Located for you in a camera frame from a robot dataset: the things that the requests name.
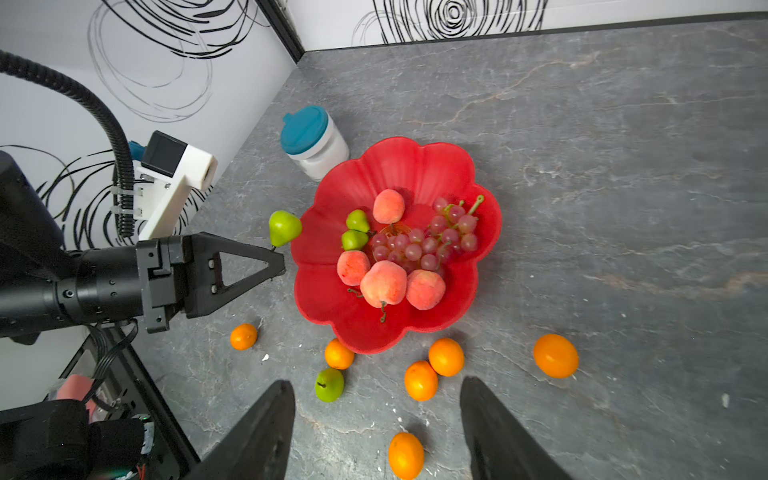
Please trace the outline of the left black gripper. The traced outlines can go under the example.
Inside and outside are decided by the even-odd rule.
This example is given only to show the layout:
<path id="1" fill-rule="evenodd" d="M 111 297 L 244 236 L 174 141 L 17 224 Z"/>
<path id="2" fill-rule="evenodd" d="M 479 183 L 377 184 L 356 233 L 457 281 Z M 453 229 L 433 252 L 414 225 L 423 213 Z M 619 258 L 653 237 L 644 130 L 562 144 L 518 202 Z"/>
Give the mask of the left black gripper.
<path id="1" fill-rule="evenodd" d="M 225 285 L 222 253 L 260 260 L 266 267 Z M 136 245 L 136 260 L 142 313 L 150 334 L 167 331 L 170 320 L 179 312 L 190 319 L 208 316 L 286 273 L 281 253 L 207 232 L 142 240 Z M 206 274 L 196 275 L 198 267 Z"/>

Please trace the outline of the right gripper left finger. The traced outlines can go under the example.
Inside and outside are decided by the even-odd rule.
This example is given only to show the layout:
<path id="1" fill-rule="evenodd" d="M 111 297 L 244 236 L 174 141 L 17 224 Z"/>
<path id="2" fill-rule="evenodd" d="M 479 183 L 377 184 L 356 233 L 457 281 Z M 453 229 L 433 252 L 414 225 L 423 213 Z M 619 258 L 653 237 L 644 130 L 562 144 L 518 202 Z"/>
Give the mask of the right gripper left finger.
<path id="1" fill-rule="evenodd" d="M 272 383 L 188 479 L 284 479 L 296 415 L 291 383 Z"/>

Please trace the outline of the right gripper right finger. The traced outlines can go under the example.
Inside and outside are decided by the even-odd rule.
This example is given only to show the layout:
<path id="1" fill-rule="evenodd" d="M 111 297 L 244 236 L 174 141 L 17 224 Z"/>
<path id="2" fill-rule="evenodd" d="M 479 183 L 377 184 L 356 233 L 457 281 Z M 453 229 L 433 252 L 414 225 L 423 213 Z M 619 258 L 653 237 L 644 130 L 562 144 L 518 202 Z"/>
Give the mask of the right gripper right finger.
<path id="1" fill-rule="evenodd" d="M 463 379 L 460 409 L 474 479 L 570 477 L 481 379 Z"/>

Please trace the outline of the green fake pear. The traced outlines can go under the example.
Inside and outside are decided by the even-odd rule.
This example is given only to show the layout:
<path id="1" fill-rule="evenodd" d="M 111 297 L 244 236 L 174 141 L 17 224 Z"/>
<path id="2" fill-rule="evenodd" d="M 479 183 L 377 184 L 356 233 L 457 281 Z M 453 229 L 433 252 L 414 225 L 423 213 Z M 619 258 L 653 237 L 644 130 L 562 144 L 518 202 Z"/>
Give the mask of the green fake pear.
<path id="1" fill-rule="evenodd" d="M 273 249 L 289 244 L 297 239 L 303 231 L 301 220 L 284 210 L 273 212 L 269 218 L 268 226 Z"/>
<path id="2" fill-rule="evenodd" d="M 345 224 L 347 229 L 351 231 L 367 234 L 371 230 L 367 214 L 362 209 L 356 209 L 350 212 L 346 218 Z"/>

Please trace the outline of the green fake lime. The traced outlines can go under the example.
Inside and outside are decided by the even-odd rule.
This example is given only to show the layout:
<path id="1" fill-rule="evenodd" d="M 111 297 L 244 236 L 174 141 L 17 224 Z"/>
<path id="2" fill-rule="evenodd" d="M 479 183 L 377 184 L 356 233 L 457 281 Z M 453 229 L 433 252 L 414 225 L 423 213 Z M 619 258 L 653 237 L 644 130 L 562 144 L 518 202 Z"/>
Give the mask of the green fake lime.
<path id="1" fill-rule="evenodd" d="M 327 368 L 321 371 L 315 380 L 315 394 L 326 403 L 333 403 L 343 394 L 345 387 L 344 376 L 340 370 Z"/>
<path id="2" fill-rule="evenodd" d="M 362 250 L 368 241 L 368 234 L 357 230 L 347 230 L 341 236 L 342 248 L 345 251 Z"/>

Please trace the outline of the fake peach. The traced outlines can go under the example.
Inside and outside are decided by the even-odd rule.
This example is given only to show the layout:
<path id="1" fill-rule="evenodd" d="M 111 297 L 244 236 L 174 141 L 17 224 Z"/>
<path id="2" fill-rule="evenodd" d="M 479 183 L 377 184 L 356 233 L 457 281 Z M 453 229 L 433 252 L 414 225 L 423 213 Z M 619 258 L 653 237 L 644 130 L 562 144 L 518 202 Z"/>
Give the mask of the fake peach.
<path id="1" fill-rule="evenodd" d="M 414 270 L 407 277 L 406 299 L 418 310 L 430 310 L 443 298 L 446 290 L 444 279 L 436 272 Z"/>
<path id="2" fill-rule="evenodd" d="M 344 251 L 337 261 L 336 272 L 343 284 L 359 286 L 370 270 L 368 256 L 359 250 Z"/>
<path id="3" fill-rule="evenodd" d="M 380 192 L 375 198 L 372 214 L 376 222 L 390 225 L 399 222 L 405 212 L 403 196 L 393 189 Z"/>
<path id="4" fill-rule="evenodd" d="M 381 310 L 380 322 L 384 323 L 387 318 L 386 307 L 397 305 L 405 298 L 407 274 L 394 262 L 379 261 L 364 275 L 359 287 L 366 302 Z"/>

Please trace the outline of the purple fake grape bunch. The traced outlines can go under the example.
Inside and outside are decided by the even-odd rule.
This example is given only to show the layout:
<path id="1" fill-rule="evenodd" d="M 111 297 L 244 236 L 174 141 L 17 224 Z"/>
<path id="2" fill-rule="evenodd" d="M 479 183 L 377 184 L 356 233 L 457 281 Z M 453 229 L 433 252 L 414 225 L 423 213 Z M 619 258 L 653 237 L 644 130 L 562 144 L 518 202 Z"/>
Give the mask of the purple fake grape bunch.
<path id="1" fill-rule="evenodd" d="M 399 222 L 375 233 L 369 241 L 374 262 L 388 260 L 407 273 L 422 269 L 443 274 L 452 259 L 479 249 L 477 211 L 485 196 L 478 195 L 471 206 L 439 197 L 433 204 L 434 215 L 424 228 Z"/>

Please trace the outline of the red flower-shaped fruit bowl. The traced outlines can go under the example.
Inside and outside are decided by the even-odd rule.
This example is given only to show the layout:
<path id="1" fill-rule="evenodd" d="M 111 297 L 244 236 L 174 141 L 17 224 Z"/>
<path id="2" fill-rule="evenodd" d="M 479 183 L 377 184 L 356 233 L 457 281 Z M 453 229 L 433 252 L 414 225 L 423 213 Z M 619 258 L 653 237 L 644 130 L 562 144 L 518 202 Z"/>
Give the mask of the red flower-shaped fruit bowl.
<path id="1" fill-rule="evenodd" d="M 362 249 L 367 257 L 392 260 L 411 272 L 420 264 L 406 257 L 405 246 L 411 238 L 428 235 L 440 199 L 463 205 L 476 218 L 477 247 L 458 251 L 439 266 L 446 290 L 434 308 L 419 310 L 407 300 L 374 307 L 358 287 L 341 280 L 337 262 L 352 212 L 363 211 L 369 222 L 371 232 Z M 493 194 L 477 184 L 473 159 L 464 149 L 393 137 L 333 168 L 301 222 L 303 232 L 291 245 L 298 267 L 294 299 L 299 312 L 312 323 L 331 327 L 347 348 L 370 355 L 388 350 L 409 332 L 443 330 L 467 312 L 478 289 L 478 263 L 500 237 L 502 212 Z"/>

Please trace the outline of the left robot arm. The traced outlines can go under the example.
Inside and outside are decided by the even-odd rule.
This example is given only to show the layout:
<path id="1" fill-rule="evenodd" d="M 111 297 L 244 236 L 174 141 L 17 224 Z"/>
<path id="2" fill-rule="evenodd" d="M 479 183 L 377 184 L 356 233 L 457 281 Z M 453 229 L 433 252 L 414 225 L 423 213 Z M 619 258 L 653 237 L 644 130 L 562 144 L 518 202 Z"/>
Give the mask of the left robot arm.
<path id="1" fill-rule="evenodd" d="M 207 188 L 215 159 L 192 145 L 154 132 L 146 146 L 129 141 L 93 92 L 54 69 L 3 52 L 1 70 L 81 105 L 112 147 L 108 187 L 118 234 L 126 244 L 68 250 L 64 235 L 14 158 L 1 157 L 1 334 L 31 345 L 40 333 L 79 325 L 96 346 L 89 389 L 1 414 L 1 475 L 5 479 L 144 478 L 154 457 L 154 428 L 185 453 L 163 410 L 94 421 L 90 404 L 112 363 L 131 350 L 133 335 L 112 342 L 103 324 L 164 331 L 178 313 L 209 315 L 285 271 L 274 249 L 210 233 L 178 236 L 174 229 L 192 190 Z"/>

